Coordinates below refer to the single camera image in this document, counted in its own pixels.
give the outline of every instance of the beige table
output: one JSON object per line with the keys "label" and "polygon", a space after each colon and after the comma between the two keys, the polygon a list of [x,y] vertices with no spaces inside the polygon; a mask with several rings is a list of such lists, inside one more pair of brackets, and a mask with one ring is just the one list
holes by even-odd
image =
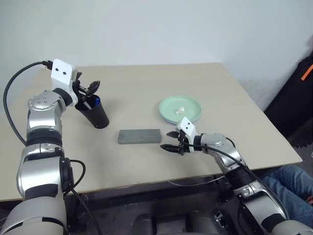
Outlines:
{"label": "beige table", "polygon": [[[199,101],[198,133],[223,133],[233,139],[251,169],[292,164],[301,158],[275,129],[244,89],[219,63],[159,66],[87,67],[80,80],[87,86],[101,80],[97,94],[110,124],[95,129],[74,107],[62,116],[66,157],[85,162],[87,172],[77,190],[92,191],[221,173],[213,158],[201,152],[169,153],[159,144],[119,145],[121,129],[160,128],[161,143],[177,144],[165,136],[175,126],[158,113],[160,101],[183,94]],[[27,100],[51,87],[50,73],[40,72],[33,85],[11,106],[14,122],[25,136]],[[20,198],[16,172],[23,145],[2,117],[0,200]],[[81,168],[72,164],[78,179]]]}

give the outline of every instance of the black pen holder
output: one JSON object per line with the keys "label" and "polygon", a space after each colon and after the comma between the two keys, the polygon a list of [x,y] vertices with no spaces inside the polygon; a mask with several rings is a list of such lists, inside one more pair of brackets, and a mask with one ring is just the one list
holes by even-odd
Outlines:
{"label": "black pen holder", "polygon": [[104,112],[99,96],[93,94],[85,102],[78,102],[75,108],[81,112],[95,128],[102,129],[109,124],[109,119]]}

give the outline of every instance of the green plate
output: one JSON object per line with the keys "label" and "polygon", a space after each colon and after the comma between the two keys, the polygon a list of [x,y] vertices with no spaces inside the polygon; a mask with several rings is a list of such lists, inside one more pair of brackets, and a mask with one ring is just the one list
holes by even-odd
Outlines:
{"label": "green plate", "polygon": [[[184,107],[184,113],[177,114],[180,107]],[[198,120],[202,114],[201,105],[192,98],[184,95],[174,95],[162,100],[158,106],[161,116],[171,124],[176,125],[183,117],[191,122]]]}

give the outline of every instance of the person's leg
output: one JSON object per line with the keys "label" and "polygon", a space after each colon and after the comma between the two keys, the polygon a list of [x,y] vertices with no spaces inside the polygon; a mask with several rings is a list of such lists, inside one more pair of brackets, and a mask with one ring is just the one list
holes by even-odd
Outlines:
{"label": "person's leg", "polygon": [[313,195],[313,178],[298,166],[282,166],[269,176],[279,180],[282,185],[303,200],[307,200]]}
{"label": "person's leg", "polygon": [[313,206],[306,203],[296,194],[288,190],[277,179],[270,176],[265,177],[262,182],[278,196],[284,204],[290,219],[297,220],[309,227],[313,227]]}

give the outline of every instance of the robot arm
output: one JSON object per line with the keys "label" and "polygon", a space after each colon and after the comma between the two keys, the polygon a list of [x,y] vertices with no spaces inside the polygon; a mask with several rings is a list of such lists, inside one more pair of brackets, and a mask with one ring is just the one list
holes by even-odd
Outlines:
{"label": "robot arm", "polygon": [[84,102],[79,89],[89,91],[79,86],[79,75],[72,65],[54,60],[53,90],[28,101],[27,140],[17,174],[23,202],[10,212],[0,235],[68,234],[63,192],[71,190],[73,173],[62,147],[61,115],[66,106]]}
{"label": "robot arm", "polygon": [[195,126],[186,117],[178,123],[177,131],[170,132],[168,135],[177,138],[180,145],[161,145],[167,151],[181,155],[185,152],[202,151],[214,157],[222,173],[231,183],[234,194],[242,201],[265,233],[293,235],[310,231],[309,234],[313,234],[313,230],[306,225],[287,220],[284,210],[272,193],[249,173],[242,156],[225,136],[221,134],[198,135]]}

